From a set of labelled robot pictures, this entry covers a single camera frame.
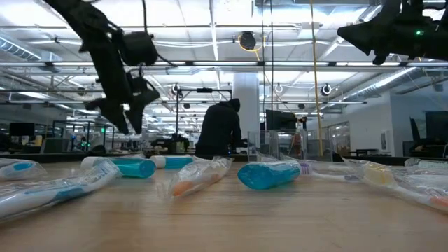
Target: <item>table surface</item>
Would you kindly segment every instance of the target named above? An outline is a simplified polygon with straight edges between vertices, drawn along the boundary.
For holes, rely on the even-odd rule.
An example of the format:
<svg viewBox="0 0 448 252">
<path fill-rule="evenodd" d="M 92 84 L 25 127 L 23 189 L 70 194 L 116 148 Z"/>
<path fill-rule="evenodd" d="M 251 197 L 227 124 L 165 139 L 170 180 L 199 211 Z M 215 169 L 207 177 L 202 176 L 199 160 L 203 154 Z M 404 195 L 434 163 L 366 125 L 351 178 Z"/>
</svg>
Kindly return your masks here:
<svg viewBox="0 0 448 252">
<path fill-rule="evenodd" d="M 51 177 L 79 162 L 45 164 Z M 444 251 L 448 215 L 367 185 L 300 178 L 266 191 L 229 174 L 162 201 L 156 182 L 119 178 L 91 195 L 0 222 L 0 251 Z"/>
</svg>

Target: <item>computer monitor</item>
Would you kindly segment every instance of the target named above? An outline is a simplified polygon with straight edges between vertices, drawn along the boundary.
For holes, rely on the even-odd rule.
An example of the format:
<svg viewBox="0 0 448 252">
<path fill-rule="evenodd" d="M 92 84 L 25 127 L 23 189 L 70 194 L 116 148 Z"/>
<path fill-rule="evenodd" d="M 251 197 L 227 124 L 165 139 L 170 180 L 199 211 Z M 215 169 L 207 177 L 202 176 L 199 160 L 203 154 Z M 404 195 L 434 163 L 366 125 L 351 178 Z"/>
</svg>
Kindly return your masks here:
<svg viewBox="0 0 448 252">
<path fill-rule="evenodd" d="M 448 140 L 448 112 L 426 112 L 426 138 Z"/>
<path fill-rule="evenodd" d="M 71 139 L 63 139 L 59 137 L 54 138 L 47 137 L 45 140 L 43 140 L 41 154 L 67 152 L 70 144 Z"/>
<path fill-rule="evenodd" d="M 9 124 L 9 135 L 12 137 L 34 136 L 34 123 L 11 122 Z"/>
<path fill-rule="evenodd" d="M 297 118 L 294 113 L 266 110 L 267 130 L 295 130 Z"/>
</svg>

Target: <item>security camera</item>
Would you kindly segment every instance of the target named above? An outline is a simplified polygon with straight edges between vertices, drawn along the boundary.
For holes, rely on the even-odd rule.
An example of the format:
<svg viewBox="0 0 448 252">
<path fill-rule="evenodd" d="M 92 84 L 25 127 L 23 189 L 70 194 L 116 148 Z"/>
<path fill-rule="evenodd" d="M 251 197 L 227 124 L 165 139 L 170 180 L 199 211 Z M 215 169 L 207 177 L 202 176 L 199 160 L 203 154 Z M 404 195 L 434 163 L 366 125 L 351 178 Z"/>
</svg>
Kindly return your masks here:
<svg viewBox="0 0 448 252">
<path fill-rule="evenodd" d="M 323 96 L 328 96 L 331 93 L 331 86 L 326 83 L 322 88 L 321 88 L 321 95 Z"/>
</svg>

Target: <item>yellow pole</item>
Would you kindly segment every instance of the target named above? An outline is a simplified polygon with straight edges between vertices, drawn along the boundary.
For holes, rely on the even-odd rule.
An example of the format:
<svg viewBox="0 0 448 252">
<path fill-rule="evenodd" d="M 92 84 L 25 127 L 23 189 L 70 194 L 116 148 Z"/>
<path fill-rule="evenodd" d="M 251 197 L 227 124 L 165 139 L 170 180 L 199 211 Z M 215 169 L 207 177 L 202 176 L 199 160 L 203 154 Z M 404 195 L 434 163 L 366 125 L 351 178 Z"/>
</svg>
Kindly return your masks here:
<svg viewBox="0 0 448 252">
<path fill-rule="evenodd" d="M 317 110 L 317 138 L 319 140 L 319 155 L 323 155 L 322 136 L 321 136 L 321 108 L 319 107 L 319 96 L 317 90 L 317 56 L 316 56 L 316 35 L 314 33 L 314 11 L 313 0 L 309 0 L 311 6 L 311 29 L 313 33 L 313 58 L 314 58 L 314 96 L 316 98 Z"/>
</svg>

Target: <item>white pillar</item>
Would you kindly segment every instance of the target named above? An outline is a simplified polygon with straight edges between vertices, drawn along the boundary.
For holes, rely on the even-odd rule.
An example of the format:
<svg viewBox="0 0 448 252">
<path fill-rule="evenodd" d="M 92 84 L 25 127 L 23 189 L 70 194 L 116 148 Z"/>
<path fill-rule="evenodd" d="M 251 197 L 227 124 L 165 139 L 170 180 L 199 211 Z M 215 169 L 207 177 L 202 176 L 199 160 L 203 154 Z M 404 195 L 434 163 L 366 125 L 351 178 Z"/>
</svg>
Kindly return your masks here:
<svg viewBox="0 0 448 252">
<path fill-rule="evenodd" d="M 241 103 L 239 126 L 243 139 L 248 132 L 260 131 L 260 91 L 257 73 L 234 73 L 232 97 Z"/>
</svg>

